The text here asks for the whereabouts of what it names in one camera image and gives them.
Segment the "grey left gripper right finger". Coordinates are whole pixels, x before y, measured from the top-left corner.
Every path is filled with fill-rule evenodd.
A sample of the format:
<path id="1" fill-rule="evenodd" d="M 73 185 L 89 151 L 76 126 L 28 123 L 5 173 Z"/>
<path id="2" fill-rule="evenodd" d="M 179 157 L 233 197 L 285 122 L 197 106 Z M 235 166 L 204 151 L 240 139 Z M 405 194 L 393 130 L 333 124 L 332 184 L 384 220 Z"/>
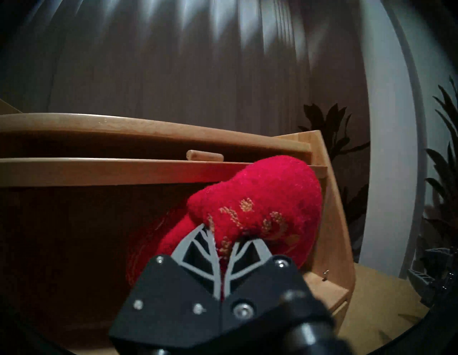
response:
<path id="1" fill-rule="evenodd" d="M 310 296 L 292 258 L 272 254 L 260 238 L 242 239 L 233 245 L 224 276 L 222 332 L 237 329 L 284 301 Z"/>

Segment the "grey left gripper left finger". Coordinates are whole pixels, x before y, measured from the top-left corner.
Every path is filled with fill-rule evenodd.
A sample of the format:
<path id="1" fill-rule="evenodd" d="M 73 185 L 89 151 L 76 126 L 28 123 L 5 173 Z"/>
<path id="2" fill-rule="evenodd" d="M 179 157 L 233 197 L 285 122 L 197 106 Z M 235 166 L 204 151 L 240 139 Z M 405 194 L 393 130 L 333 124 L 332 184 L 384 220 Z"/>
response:
<path id="1" fill-rule="evenodd" d="M 150 259 L 109 330 L 116 350 L 193 350 L 221 334 L 221 271 L 200 224 Z"/>

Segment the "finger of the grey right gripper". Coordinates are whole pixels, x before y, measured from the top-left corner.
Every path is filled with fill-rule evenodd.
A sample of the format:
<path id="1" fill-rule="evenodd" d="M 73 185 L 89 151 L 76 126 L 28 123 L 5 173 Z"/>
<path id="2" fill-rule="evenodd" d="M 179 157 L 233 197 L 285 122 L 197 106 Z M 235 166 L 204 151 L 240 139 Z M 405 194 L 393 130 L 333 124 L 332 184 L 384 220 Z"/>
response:
<path id="1" fill-rule="evenodd" d="M 425 269 L 446 269 L 451 257 L 449 248 L 432 248 L 424 251 Z"/>
<path id="2" fill-rule="evenodd" d="M 413 269 L 407 270 L 407 277 L 423 305 L 433 305 L 436 293 L 435 280 L 427 274 Z"/>

